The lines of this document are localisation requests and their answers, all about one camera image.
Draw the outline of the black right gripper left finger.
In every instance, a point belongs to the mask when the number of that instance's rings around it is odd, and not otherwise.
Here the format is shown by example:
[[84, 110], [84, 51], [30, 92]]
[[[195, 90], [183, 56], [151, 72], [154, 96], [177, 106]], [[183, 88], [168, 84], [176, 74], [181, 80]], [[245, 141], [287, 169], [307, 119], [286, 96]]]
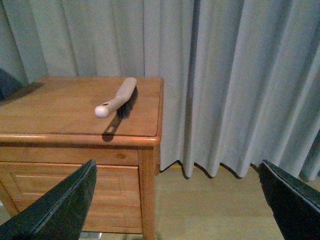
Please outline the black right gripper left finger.
[[0, 226], [2, 240], [78, 240], [97, 180], [92, 159]]

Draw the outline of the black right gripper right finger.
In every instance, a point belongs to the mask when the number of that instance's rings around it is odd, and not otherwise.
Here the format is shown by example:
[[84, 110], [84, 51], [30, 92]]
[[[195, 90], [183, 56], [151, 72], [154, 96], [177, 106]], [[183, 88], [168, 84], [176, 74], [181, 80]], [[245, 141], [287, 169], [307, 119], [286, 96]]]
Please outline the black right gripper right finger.
[[264, 160], [258, 167], [261, 188], [286, 240], [320, 238], [320, 192]]

